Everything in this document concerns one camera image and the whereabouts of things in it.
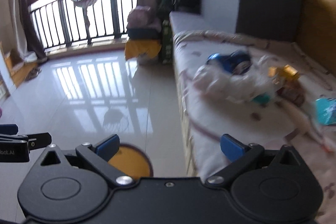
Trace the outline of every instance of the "metal screw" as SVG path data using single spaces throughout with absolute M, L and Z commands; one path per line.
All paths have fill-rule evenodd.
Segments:
M 167 182 L 165 185 L 166 185 L 166 187 L 174 187 L 175 183 L 174 182 Z
M 208 178 L 210 184 L 221 184 L 224 182 L 224 178 L 221 176 L 212 176 Z
M 115 182 L 120 185 L 129 185 L 133 183 L 133 179 L 129 176 L 120 176 L 115 179 Z

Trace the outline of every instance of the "balcony railing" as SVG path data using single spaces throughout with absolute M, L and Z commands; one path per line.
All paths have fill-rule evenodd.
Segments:
M 55 0 L 31 10 L 31 18 L 43 47 L 69 47 L 82 43 L 126 36 L 127 15 L 137 5 L 137 0 L 116 0 L 113 11 L 111 0 L 97 0 L 88 7 L 89 29 L 85 28 L 83 9 L 71 0 Z M 114 31 L 113 18 L 119 20 L 120 31 Z

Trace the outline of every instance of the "sheer curtain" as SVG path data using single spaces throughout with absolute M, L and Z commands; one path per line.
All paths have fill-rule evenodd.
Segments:
M 0 39 L 5 52 L 16 49 L 25 62 L 34 62 L 38 57 L 45 58 L 45 54 L 35 31 L 30 34 L 29 41 L 27 41 L 26 30 L 29 30 L 27 26 L 32 23 L 26 3 L 23 4 L 22 1 L 24 0 L 1 0 L 0 14 L 7 24 L 6 35 L 0 35 Z M 36 47 L 29 47 L 30 44 L 36 44 Z

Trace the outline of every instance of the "bed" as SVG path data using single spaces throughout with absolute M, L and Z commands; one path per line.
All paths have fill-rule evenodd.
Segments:
M 204 180 L 230 164 L 219 145 L 224 133 L 268 149 L 294 145 L 325 190 L 318 221 L 332 223 L 336 217 L 332 210 L 336 206 L 336 158 L 326 150 L 324 138 L 324 133 L 332 129 L 315 121 L 314 103 L 319 97 L 336 97 L 336 79 L 295 43 L 216 32 L 200 15 L 189 13 L 172 12 L 170 23 L 187 175 Z M 203 97 L 193 86 L 197 69 L 213 53 L 230 54 L 238 49 L 248 51 L 254 62 L 267 55 L 272 66 L 290 64 L 296 68 L 306 90 L 304 105 L 298 108 L 281 98 L 265 107 Z

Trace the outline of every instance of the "tiled floor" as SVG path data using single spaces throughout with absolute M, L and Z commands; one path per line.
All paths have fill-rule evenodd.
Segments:
M 117 133 L 146 152 L 155 176 L 185 175 L 172 66 L 137 66 L 122 51 L 49 61 L 2 109 L 0 123 L 17 124 L 21 135 L 49 132 L 61 149 L 73 149 Z M 40 153 L 26 164 L 0 164 L 1 219 L 24 219 L 16 192 Z

